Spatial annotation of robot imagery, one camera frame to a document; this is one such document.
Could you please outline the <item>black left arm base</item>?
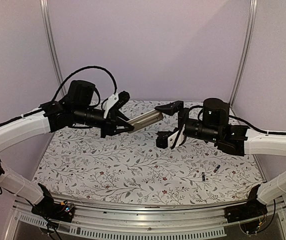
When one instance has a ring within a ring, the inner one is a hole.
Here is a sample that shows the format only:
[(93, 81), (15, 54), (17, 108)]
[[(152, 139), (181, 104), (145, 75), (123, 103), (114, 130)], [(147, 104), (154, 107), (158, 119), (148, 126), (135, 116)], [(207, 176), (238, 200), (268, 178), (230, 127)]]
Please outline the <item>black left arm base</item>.
[(47, 219), (71, 223), (75, 215), (75, 205), (67, 200), (55, 203), (48, 189), (40, 183), (38, 186), (42, 190), (43, 199), (33, 205), (31, 212)]

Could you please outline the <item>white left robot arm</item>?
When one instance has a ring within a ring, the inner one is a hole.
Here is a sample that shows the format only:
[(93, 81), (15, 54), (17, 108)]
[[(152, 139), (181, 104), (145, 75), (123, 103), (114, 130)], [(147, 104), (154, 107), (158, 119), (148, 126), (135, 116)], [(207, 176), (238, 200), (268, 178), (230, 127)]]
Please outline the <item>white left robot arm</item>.
[[(92, 94), (87, 90), (69, 92), (61, 100), (52, 100), (38, 108), (0, 123), (0, 153), (35, 136), (54, 133), (65, 127), (99, 128), (101, 138), (126, 133), (134, 129), (119, 111), (130, 99), (126, 91), (112, 94), (103, 109), (91, 105)], [(26, 199), (46, 216), (57, 213), (57, 205), (47, 188), (33, 183), (7, 167), (0, 158), (0, 188)]]

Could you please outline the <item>white remote control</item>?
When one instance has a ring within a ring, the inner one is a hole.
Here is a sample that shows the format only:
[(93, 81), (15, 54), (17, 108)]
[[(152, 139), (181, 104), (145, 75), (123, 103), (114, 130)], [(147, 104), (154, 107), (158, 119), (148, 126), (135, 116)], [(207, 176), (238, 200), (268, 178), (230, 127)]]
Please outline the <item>white remote control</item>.
[(163, 118), (164, 118), (163, 114), (155, 109), (149, 112), (146, 112), (144, 114), (141, 114), (128, 121), (128, 123), (134, 127), (134, 129), (130, 132), (133, 133), (141, 129), (144, 129), (147, 126), (150, 126), (152, 124), (155, 124), (163, 120)]

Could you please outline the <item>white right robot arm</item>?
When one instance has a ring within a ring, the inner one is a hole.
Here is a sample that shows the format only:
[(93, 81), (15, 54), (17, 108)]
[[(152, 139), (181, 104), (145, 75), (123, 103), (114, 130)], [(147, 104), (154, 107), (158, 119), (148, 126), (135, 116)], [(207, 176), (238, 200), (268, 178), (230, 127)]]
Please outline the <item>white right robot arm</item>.
[[(156, 146), (174, 149), (184, 144), (186, 138), (213, 143), (219, 151), (230, 156), (256, 156), (267, 160), (266, 170), (272, 161), (286, 160), (286, 131), (263, 130), (248, 121), (230, 114), (230, 104), (218, 98), (208, 98), (201, 105), (185, 107), (183, 101), (174, 101), (155, 107), (168, 115), (177, 115), (178, 126), (174, 131), (160, 131)], [(254, 186), (242, 206), (245, 218), (252, 218), (274, 199), (286, 195), (286, 163), (273, 167), (265, 183)]]

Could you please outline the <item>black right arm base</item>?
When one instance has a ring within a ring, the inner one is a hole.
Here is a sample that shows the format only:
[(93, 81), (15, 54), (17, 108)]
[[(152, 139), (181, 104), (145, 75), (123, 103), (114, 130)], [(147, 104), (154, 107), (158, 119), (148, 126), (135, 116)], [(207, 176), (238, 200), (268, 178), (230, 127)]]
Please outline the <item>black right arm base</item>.
[[(257, 217), (265, 219), (268, 213), (267, 205), (259, 202), (257, 199), (260, 186), (258, 184), (250, 190), (245, 203), (224, 208), (224, 217), (228, 223), (245, 221)], [(254, 222), (242, 223), (240, 228), (245, 234), (257, 234), (263, 222), (263, 220), (255, 220)]]

